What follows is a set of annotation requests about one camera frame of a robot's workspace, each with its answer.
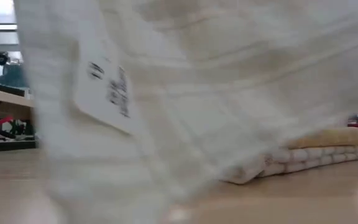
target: table surface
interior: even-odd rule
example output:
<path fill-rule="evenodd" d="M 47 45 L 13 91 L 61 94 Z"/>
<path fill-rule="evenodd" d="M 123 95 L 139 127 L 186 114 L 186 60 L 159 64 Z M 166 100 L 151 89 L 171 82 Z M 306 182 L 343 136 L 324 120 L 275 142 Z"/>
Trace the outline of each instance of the table surface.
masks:
<path fill-rule="evenodd" d="M 0 91 L 0 118 L 8 115 L 15 119 L 31 119 L 33 101 L 22 96 Z"/>
<path fill-rule="evenodd" d="M 37 180 L 39 149 L 0 152 L 0 223 L 54 224 Z M 185 205 L 191 223 L 358 223 L 358 161 L 258 179 L 217 183 Z"/>

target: textured fabric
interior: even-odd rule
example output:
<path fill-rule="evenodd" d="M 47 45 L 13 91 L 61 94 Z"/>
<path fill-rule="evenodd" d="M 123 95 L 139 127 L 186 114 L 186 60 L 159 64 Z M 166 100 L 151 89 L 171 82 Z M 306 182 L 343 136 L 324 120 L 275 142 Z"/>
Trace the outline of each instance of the textured fabric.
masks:
<path fill-rule="evenodd" d="M 286 143 L 289 149 L 321 146 L 358 146 L 358 128 L 325 129 Z"/>
<path fill-rule="evenodd" d="M 227 170 L 221 180 L 245 184 L 256 177 L 287 174 L 318 166 L 358 160 L 358 146 L 316 147 L 277 150 L 264 155 L 264 160 L 245 162 Z"/>
<path fill-rule="evenodd" d="M 157 223 L 223 169 L 358 111 L 358 1 L 15 8 L 46 188 L 68 223 Z M 133 83 L 133 135 L 73 107 L 79 28 L 89 22 L 106 28 Z"/>

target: white tag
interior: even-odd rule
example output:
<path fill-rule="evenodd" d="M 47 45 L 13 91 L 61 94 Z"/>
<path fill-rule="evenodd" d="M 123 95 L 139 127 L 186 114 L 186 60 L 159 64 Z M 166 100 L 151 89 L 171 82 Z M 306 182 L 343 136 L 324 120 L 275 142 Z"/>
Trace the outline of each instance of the white tag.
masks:
<path fill-rule="evenodd" d="M 80 60 L 74 88 L 75 106 L 106 124 L 127 133 L 134 130 L 131 119 L 131 83 L 118 65 L 115 46 L 105 35 L 82 24 Z"/>

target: yellow towel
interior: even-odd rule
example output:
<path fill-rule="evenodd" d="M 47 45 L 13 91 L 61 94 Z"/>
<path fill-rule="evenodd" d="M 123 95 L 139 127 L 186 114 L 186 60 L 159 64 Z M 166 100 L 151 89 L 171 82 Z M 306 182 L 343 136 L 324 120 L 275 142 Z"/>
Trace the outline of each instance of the yellow towel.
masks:
<path fill-rule="evenodd" d="M 358 146 L 358 128 L 332 128 L 290 141 L 286 147 L 301 149 L 306 147 L 323 146 Z"/>

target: folded towel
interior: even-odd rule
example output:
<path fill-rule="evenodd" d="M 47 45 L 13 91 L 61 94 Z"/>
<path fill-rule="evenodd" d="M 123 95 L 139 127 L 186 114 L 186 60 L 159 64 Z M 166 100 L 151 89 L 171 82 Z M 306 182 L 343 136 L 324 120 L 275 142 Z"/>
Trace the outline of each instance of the folded towel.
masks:
<path fill-rule="evenodd" d="M 281 150 L 265 154 L 263 159 L 228 169 L 221 180 L 245 184 L 256 177 L 286 174 L 339 162 L 358 160 L 358 146 L 315 147 Z"/>
<path fill-rule="evenodd" d="M 358 128 L 325 129 L 290 141 L 286 145 L 289 149 L 323 146 L 358 146 Z"/>

